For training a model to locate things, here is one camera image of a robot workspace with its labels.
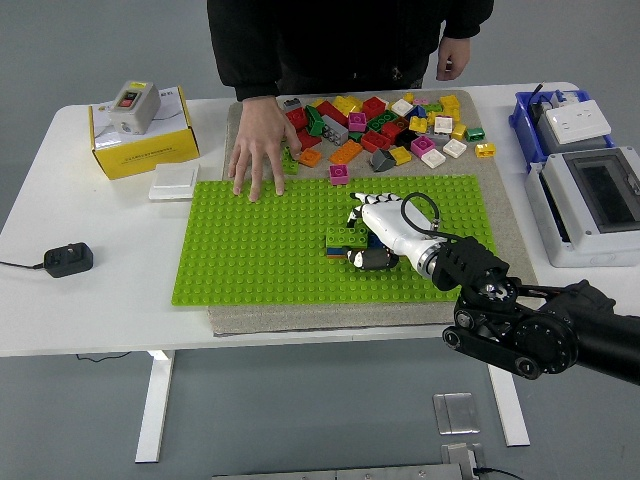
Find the person's right hand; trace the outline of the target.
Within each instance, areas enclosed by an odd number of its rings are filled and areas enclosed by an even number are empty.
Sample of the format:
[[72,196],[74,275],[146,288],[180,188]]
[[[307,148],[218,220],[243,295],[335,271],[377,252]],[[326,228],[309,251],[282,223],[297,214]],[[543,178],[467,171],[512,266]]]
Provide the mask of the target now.
[[231,153],[228,176],[234,180],[233,193],[242,191],[247,172],[251,174],[248,198],[256,202],[262,192],[264,159],[271,165],[275,191],[285,191],[285,174],[281,159],[281,143],[285,140],[292,156],[301,153],[296,130],[273,96],[242,101],[238,133]]

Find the person's left hand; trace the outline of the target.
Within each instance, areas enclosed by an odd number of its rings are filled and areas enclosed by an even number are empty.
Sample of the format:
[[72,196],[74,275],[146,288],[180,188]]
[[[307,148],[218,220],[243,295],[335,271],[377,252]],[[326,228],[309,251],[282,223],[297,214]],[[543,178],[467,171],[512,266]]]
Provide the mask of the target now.
[[438,48],[436,79],[452,81],[461,76],[471,58],[470,38],[443,36]]

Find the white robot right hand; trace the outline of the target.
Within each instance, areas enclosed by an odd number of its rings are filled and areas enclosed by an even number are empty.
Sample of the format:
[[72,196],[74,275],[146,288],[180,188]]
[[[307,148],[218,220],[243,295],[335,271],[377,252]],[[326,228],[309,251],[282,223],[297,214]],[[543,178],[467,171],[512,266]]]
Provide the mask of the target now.
[[347,227],[361,218],[382,243],[381,248],[355,250],[344,247],[347,259],[362,270],[394,268],[406,256],[417,273],[430,278],[443,237],[437,231],[438,213],[434,221],[427,219],[410,201],[392,194],[351,193],[361,205],[349,215]]

